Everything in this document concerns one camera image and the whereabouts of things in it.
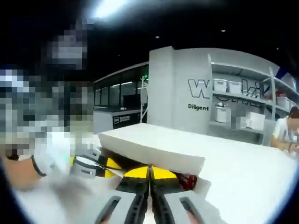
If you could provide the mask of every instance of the person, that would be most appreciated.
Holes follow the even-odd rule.
[[[277,120],[270,146],[289,153],[298,152],[297,136],[295,135],[298,130],[299,109],[294,106],[287,117]]]

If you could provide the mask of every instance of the red object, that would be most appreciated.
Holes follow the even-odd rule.
[[[193,190],[196,186],[197,176],[188,174],[178,174],[178,181],[184,190]]]

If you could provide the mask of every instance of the white shirt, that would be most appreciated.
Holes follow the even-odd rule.
[[[297,142],[297,137],[295,136],[294,131],[288,130],[287,117],[277,120],[273,137],[283,142]]]

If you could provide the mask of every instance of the dark ceiling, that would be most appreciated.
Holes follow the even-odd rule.
[[[75,20],[91,17],[101,0],[18,3],[7,7],[1,34],[2,64],[31,68],[42,46]],[[245,51],[298,75],[298,19],[288,0],[128,0],[87,31],[87,69],[82,79],[97,80],[148,60],[149,51],[172,45]]]

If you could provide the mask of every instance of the black sign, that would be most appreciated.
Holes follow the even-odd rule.
[[[113,129],[138,123],[140,123],[140,113],[131,113],[113,117]],[[143,123],[146,123],[146,115],[143,117]]]

